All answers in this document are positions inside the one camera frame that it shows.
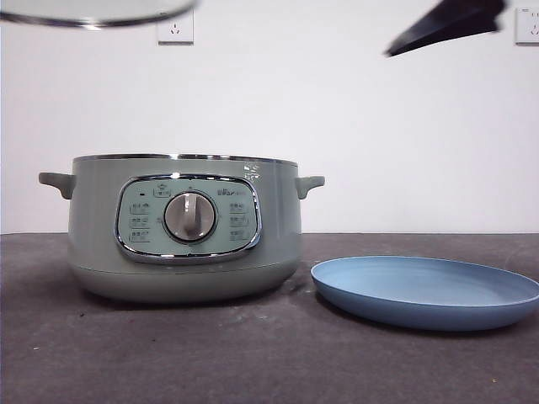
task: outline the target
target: silver knob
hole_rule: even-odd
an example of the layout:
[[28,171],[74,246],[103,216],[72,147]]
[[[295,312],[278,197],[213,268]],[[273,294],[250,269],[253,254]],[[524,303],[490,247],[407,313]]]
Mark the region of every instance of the silver knob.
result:
[[165,209],[165,226],[182,242],[206,237],[216,221],[211,202],[203,195],[186,192],[175,196]]

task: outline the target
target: plate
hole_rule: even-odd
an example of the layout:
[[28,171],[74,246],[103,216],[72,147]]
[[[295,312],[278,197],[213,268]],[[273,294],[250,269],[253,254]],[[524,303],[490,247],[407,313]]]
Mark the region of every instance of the plate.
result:
[[539,284],[499,268],[436,258],[352,257],[315,265],[320,294],[357,316],[401,327],[477,331],[539,306]]

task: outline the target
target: cooker base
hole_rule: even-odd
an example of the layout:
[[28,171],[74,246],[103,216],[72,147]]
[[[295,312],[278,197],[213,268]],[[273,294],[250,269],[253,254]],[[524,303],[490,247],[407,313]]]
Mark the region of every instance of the cooker base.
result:
[[198,274],[118,274],[72,266],[84,289],[141,303],[200,303],[252,295],[292,276],[299,260],[236,271]]

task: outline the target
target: table surface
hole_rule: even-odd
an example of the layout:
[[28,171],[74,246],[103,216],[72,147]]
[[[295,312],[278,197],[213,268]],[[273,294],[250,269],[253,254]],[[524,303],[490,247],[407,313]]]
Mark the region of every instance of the table surface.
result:
[[486,332],[362,320],[309,269],[359,255],[457,259],[539,279],[539,235],[308,234],[281,287],[204,306],[81,290],[66,234],[2,236],[2,403],[539,402],[539,311]]

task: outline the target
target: wall outlet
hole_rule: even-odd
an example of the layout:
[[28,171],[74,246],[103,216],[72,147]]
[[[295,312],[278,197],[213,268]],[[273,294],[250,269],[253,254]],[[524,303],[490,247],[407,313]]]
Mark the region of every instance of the wall outlet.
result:
[[515,43],[539,45],[539,8],[516,9]]
[[193,11],[181,17],[165,19],[157,23],[159,45],[193,45],[195,43],[195,14]]

